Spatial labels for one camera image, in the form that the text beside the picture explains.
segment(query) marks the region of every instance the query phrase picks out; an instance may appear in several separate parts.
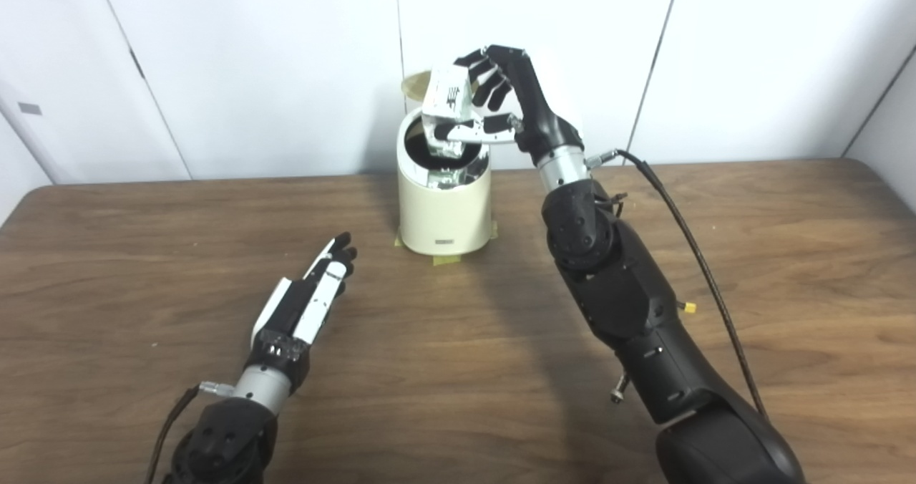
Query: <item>black cable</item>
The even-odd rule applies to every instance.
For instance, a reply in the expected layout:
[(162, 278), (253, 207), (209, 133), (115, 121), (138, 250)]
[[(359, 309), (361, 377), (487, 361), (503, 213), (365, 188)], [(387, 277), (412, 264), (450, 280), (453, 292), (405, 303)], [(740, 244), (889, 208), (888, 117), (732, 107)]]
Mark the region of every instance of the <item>black cable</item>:
[(181, 412), (184, 411), (184, 408), (187, 407), (195, 396), (197, 396), (198, 389), (198, 386), (188, 387), (186, 392), (181, 395), (181, 398), (177, 401), (176, 405), (172, 407), (171, 412), (169, 412), (169, 415), (166, 417), (166, 422), (163, 423), (162, 429), (160, 430), (160, 436), (156, 438), (156, 445), (153, 446), (153, 455), (150, 458), (150, 467), (147, 468), (147, 477), (143, 480), (144, 484), (153, 484), (153, 477), (156, 475), (156, 465), (160, 463), (162, 445), (166, 442), (166, 436), (169, 435), (169, 429), (177, 417), (181, 415)]
[(655, 188), (655, 191), (661, 195), (661, 199), (665, 201), (668, 210), (670, 210), (671, 215), (674, 216), (674, 221), (681, 227), (681, 232), (683, 232), (684, 238), (687, 239), (687, 244), (690, 245), (690, 250), (693, 251), (693, 256), (696, 257), (696, 261), (700, 265), (703, 277), (706, 278), (706, 284), (709, 286), (709, 291), (712, 292), (713, 298), (716, 300), (716, 305), (719, 307), (719, 314), (722, 315), (722, 321), (726, 324), (726, 331), (729, 331), (729, 339), (732, 342), (732, 346), (735, 347), (735, 354), (739, 358), (741, 372), (744, 374), (747, 389), (750, 390), (750, 396), (754, 399), (754, 405), (758, 412), (760, 412), (760, 415), (763, 416), (766, 421), (769, 421), (769, 416), (766, 415), (766, 409), (763, 406), (763, 400), (760, 398), (760, 392), (756, 388), (754, 376), (750, 371), (749, 364), (747, 364), (747, 357), (745, 357), (744, 348), (741, 346), (739, 333), (737, 333), (735, 324), (732, 321), (732, 315), (729, 313), (729, 308), (726, 307), (726, 301), (722, 298), (722, 292), (719, 291), (719, 285), (716, 284), (716, 279), (713, 277), (713, 271), (709, 268), (709, 265), (706, 264), (706, 258), (703, 257), (703, 252), (701, 252), (700, 246), (697, 245), (696, 239), (693, 238), (693, 233), (691, 233), (690, 227), (687, 226), (687, 222), (681, 215), (681, 211), (678, 210), (677, 205), (674, 204), (674, 200), (668, 195), (668, 191), (665, 190), (664, 185), (661, 184), (661, 180), (658, 179), (658, 176), (655, 175), (655, 172), (644, 160), (640, 160), (622, 149), (615, 149), (614, 151), (601, 155), (602, 163), (618, 155), (633, 162), (635, 168), (642, 173), (645, 179)]

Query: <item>black robotic arm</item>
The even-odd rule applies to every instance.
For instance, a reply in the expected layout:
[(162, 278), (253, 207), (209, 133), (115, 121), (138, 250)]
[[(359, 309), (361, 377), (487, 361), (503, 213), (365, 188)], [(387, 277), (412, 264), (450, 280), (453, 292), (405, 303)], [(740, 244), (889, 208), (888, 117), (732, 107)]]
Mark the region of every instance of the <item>black robotic arm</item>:
[[(469, 67), (472, 79), (488, 75), (475, 105), (489, 102), (495, 111), (516, 90), (516, 142), (547, 188), (547, 247), (593, 334), (614, 350), (652, 419), (670, 423), (656, 442), (668, 482), (804, 483), (785, 439), (693, 343), (674, 290), (637, 233), (603, 206), (614, 198), (592, 180), (579, 132), (550, 109), (529, 55), (490, 46), (455, 64)], [(632, 159), (661, 189), (648, 165)]]

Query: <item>cream cylindrical container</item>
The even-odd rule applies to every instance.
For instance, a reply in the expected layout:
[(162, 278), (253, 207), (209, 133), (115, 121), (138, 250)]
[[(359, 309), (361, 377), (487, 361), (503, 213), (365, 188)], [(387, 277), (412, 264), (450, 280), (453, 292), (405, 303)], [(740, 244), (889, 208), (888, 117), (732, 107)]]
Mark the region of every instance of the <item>cream cylindrical container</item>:
[(398, 131), (400, 236), (422, 255), (462, 255), (490, 239), (490, 148), (468, 144), (461, 158), (429, 153), (421, 109)]

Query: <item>white wall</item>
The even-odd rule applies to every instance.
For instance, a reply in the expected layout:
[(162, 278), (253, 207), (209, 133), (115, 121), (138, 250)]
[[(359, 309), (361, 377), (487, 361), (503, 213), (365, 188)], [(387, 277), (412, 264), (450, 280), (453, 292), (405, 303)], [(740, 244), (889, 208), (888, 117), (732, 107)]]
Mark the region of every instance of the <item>white wall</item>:
[(839, 157), (916, 44), (916, 0), (676, 0), (632, 151)]
[(394, 167), (397, 0), (111, 0), (194, 178)]
[(48, 176), (0, 115), (0, 226), (23, 196), (48, 184)]
[(0, 107), (55, 183), (187, 178), (105, 0), (0, 0), (0, 16)]
[(873, 168), (916, 212), (916, 62), (912, 59), (847, 155)]

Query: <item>yellow tape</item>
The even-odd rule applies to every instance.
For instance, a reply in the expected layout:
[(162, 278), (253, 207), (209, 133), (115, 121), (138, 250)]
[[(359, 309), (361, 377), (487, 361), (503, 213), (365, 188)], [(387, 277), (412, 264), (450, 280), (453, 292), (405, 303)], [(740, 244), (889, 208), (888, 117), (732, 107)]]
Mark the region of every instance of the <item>yellow tape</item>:
[(433, 266), (441, 266), (444, 264), (454, 264), (456, 262), (461, 262), (460, 255), (433, 256), (432, 258)]

